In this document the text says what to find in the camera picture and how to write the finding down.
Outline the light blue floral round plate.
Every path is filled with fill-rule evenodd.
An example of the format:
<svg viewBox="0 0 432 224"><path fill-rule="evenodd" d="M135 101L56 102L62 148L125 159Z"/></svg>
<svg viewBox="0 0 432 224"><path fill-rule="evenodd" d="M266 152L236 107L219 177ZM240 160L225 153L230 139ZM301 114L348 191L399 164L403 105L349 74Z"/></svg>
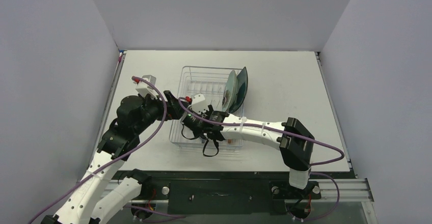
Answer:
<svg viewBox="0 0 432 224"><path fill-rule="evenodd" d="M237 87L238 87L237 74L235 70L232 70L228 76L228 80L224 88L222 111L225 112L229 111L229 108L232 106L234 99L236 97Z"/></svg>

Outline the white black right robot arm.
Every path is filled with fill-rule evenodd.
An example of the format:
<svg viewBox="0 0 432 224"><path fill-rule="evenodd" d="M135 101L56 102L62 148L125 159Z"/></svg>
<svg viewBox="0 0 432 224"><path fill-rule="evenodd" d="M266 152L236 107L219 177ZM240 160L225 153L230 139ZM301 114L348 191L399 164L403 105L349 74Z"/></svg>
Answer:
<svg viewBox="0 0 432 224"><path fill-rule="evenodd" d="M221 141L239 139L280 151L284 164L290 169L288 192L300 197L307 191L315 137L298 119L289 117L285 122L261 122L212 111L202 114L200 119L187 113L181 123L195 137L205 136L216 147Z"/></svg>

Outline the dark teal square plate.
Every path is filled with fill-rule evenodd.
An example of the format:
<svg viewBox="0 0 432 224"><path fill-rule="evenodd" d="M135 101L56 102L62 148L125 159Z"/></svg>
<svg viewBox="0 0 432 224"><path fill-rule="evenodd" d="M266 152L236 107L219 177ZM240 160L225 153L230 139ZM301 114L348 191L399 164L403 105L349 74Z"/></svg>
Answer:
<svg viewBox="0 0 432 224"><path fill-rule="evenodd" d="M228 112L234 113L236 112L244 103L247 92L248 92L248 70L246 67L243 67L242 70L236 75L237 86L235 91L235 99L233 100L232 105L229 107Z"/></svg>

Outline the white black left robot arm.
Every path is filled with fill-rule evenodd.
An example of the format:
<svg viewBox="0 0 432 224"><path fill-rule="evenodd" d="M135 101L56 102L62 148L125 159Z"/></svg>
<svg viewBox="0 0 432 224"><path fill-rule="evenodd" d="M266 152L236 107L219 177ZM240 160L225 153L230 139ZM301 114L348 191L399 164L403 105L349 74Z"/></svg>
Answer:
<svg viewBox="0 0 432 224"><path fill-rule="evenodd" d="M107 223L123 206L135 197L145 199L152 191L151 176L132 170L118 187L102 197L108 183L139 148L140 134L155 121L179 120L186 105L170 91L152 95L146 93L123 98L116 118L103 134L86 173L80 182L64 196L66 202L42 223Z"/></svg>

